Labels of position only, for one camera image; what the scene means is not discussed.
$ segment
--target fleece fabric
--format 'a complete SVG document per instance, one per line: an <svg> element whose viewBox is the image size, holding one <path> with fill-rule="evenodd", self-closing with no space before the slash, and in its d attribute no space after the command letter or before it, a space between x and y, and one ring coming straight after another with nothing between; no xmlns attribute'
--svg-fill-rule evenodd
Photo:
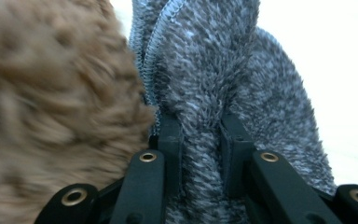
<svg viewBox="0 0 358 224"><path fill-rule="evenodd" d="M256 26L258 0L133 0L130 45L145 101L175 115L184 136L183 191L167 223L247 223L223 192L220 120L238 116L259 150L277 151L311 186L333 193L331 168L302 79L278 41Z"/></svg>

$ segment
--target white background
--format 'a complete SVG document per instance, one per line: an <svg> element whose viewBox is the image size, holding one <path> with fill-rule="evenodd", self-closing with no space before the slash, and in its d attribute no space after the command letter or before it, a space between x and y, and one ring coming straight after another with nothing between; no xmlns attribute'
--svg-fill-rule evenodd
<svg viewBox="0 0 358 224"><path fill-rule="evenodd" d="M131 30L131 0L111 0ZM261 0L258 25L293 60L338 185L358 184L358 0Z"/></svg>

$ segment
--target curly brown fur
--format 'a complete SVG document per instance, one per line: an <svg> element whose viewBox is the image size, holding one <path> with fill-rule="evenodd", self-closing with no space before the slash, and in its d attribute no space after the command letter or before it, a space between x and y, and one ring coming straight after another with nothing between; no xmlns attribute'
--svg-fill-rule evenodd
<svg viewBox="0 0 358 224"><path fill-rule="evenodd" d="M121 178L153 122L108 1L0 0L0 223Z"/></svg>

